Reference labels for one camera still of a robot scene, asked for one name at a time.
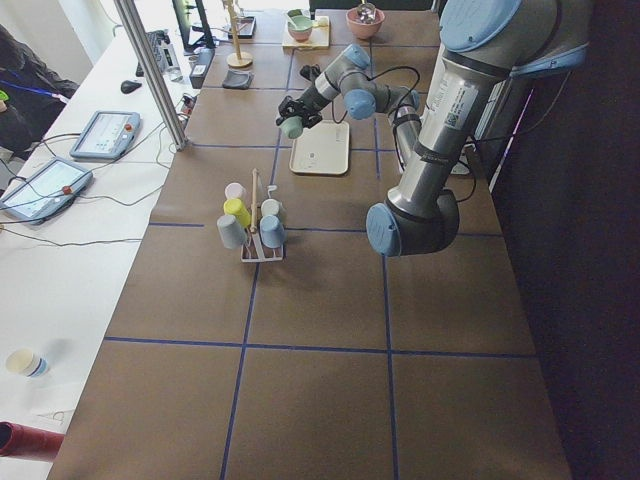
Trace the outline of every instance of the white cup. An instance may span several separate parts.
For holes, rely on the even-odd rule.
[[[198,56],[190,55],[187,60],[189,61],[189,71],[193,72],[194,67],[198,64]]]
[[[225,248],[233,250],[247,241],[247,232],[234,215],[223,215],[216,222],[220,239]]]
[[[25,377],[39,377],[47,371],[49,365],[37,353],[28,348],[21,348],[7,357],[6,367],[11,373]]]
[[[247,201],[247,189],[244,188],[238,182],[233,182],[227,185],[224,189],[224,196],[227,200],[232,198],[239,198],[243,202]]]
[[[263,217],[267,215],[275,215],[280,219],[280,222],[284,224],[286,219],[286,211],[282,206],[282,202],[275,198],[267,198],[262,205],[260,205],[260,212]]]

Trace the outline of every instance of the lanyard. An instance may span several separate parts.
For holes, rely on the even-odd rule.
[[[14,77],[20,78],[17,73],[8,70]],[[23,87],[22,85],[17,85],[15,83],[7,82],[6,80],[0,80],[0,84],[7,85],[9,87],[17,88],[18,90],[24,90],[25,92],[35,93],[37,95],[44,95],[45,97],[53,97],[60,100],[62,103],[69,103],[69,99],[64,95],[59,93],[53,93],[48,90],[44,90],[42,88],[31,88],[31,87]]]

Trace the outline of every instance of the pink bowl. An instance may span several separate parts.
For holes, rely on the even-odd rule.
[[[313,33],[313,28],[307,28],[306,30],[294,30],[289,28],[289,35],[293,37],[296,42],[306,42]]]
[[[376,20],[373,23],[361,23],[358,21],[358,14],[355,8],[347,10],[347,25],[349,30],[356,38],[360,40],[367,40],[373,37],[384,22],[384,12],[376,8]]]

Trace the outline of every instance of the label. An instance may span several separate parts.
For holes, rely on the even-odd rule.
[[[462,130],[469,112],[478,96],[478,90],[462,81],[451,81],[445,75],[433,99],[433,114],[440,108],[446,109],[441,115],[444,124],[455,130]]]

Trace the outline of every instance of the black jacket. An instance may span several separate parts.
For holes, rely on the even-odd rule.
[[[67,98],[71,98],[78,85],[71,80],[61,79],[27,45],[20,44],[20,47],[23,58],[21,68],[12,71],[0,70],[0,90],[9,95],[9,100],[5,101],[7,110],[0,113],[0,146],[16,152],[18,156],[26,156],[20,152],[42,139],[58,118],[64,103],[56,98],[15,88],[4,82],[59,93]]]

